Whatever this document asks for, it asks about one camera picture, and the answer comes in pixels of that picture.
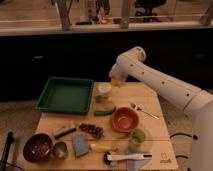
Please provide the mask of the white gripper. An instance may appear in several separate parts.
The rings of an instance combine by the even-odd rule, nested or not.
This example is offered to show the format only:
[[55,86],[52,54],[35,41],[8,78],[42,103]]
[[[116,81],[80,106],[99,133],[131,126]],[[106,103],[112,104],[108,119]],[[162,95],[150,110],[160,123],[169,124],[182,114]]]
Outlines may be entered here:
[[115,78],[120,81],[126,81],[128,75],[121,69],[118,64],[114,64],[109,72],[110,78]]

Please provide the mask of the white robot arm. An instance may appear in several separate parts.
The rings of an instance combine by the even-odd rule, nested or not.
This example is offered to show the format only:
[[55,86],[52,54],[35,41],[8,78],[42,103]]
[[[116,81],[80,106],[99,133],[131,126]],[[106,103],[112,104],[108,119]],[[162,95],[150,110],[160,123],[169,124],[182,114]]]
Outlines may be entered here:
[[146,53],[136,46],[121,53],[109,77],[122,84],[128,76],[143,82],[185,114],[195,118],[191,142],[190,171],[213,171],[213,94],[144,64]]

